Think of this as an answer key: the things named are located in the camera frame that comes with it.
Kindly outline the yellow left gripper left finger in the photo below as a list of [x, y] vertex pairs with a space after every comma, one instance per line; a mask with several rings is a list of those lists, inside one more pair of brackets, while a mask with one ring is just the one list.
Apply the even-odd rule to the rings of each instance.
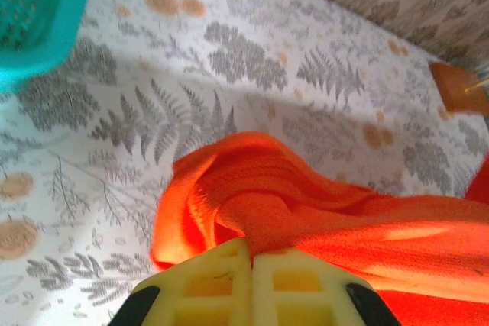
[[243, 238], [154, 274], [135, 286], [109, 326], [250, 325], [251, 259]]

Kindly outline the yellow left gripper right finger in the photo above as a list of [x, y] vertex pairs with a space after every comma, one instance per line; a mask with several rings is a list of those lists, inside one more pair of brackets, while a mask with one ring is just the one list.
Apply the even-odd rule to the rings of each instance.
[[399, 325], [365, 280], [298, 250], [253, 259], [253, 325]]

